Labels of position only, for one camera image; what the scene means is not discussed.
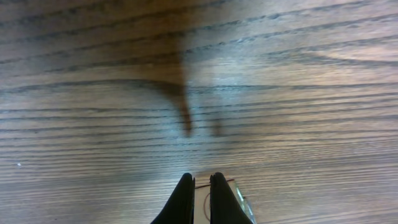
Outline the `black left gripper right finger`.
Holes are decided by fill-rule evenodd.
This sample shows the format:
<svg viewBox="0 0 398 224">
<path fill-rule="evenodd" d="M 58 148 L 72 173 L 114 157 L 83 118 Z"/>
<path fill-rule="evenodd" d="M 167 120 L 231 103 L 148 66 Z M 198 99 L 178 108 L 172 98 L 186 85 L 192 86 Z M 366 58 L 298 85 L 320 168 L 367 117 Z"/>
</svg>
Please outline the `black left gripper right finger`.
<svg viewBox="0 0 398 224">
<path fill-rule="evenodd" d="M 210 184 L 211 224 L 252 224 L 222 173 L 215 172 Z"/>
</svg>

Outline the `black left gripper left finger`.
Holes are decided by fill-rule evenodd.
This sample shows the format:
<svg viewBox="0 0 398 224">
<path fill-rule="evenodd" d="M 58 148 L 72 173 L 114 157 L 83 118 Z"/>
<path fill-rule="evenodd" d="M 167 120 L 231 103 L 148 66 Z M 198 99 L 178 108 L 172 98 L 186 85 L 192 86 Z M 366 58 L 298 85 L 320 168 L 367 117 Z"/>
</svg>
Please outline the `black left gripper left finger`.
<svg viewBox="0 0 398 224">
<path fill-rule="evenodd" d="M 151 224 L 192 224 L 195 204 L 195 178 L 182 175 L 167 203 Z"/>
</svg>

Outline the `wooden O block green side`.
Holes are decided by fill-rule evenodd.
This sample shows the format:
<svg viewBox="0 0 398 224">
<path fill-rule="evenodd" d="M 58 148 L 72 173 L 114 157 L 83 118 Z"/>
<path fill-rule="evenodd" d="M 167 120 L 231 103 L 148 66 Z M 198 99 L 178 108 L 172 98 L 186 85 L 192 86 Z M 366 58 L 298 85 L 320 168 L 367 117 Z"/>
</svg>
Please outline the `wooden O block green side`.
<svg viewBox="0 0 398 224">
<path fill-rule="evenodd" d="M 243 218 L 243 223 L 257 223 L 248 199 L 241 193 L 235 179 L 216 190 L 211 184 L 195 187 L 193 223 L 210 224 L 226 218 Z"/>
</svg>

